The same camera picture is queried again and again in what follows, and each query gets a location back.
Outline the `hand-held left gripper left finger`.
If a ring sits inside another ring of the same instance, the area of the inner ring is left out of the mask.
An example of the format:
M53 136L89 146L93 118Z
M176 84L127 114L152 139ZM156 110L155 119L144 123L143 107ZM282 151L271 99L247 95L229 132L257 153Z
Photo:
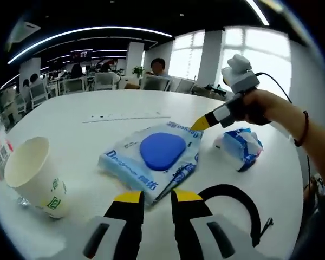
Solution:
M95 216L72 235L70 259L136 259L142 239L145 193L114 198L103 216Z

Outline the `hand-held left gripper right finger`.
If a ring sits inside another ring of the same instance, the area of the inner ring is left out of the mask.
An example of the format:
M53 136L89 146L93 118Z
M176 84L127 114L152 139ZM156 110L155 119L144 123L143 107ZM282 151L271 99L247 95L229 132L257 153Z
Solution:
M251 231L246 233L206 204L217 196L231 197L247 209ZM256 250L261 238L261 220L255 203L239 188L207 188L196 194L171 192L175 240L181 259L262 259Z

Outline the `person's right hand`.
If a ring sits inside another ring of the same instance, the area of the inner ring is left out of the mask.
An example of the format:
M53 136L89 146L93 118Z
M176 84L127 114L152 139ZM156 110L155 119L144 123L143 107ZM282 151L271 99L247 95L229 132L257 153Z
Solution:
M263 126L271 123L269 110L275 103L275 95L266 90L252 90L243 97L244 120L250 124Z

